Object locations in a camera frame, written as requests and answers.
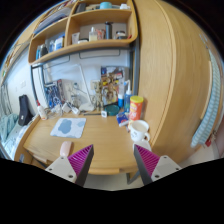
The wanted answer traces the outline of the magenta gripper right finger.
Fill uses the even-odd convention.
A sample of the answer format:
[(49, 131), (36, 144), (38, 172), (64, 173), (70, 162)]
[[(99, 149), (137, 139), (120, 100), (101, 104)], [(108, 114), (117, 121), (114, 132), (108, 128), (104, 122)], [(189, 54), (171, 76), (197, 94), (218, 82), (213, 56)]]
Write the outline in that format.
[(144, 185), (181, 170), (181, 167), (167, 155), (158, 156), (137, 144), (134, 145), (134, 156)]

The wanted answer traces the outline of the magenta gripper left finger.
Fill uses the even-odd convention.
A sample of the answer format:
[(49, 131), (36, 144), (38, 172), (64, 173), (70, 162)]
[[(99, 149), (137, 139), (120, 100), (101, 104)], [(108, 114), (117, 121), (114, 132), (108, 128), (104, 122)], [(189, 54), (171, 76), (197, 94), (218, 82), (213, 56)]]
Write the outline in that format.
[(46, 171), (83, 187), (93, 155), (94, 147), (89, 145), (70, 156), (59, 156)]

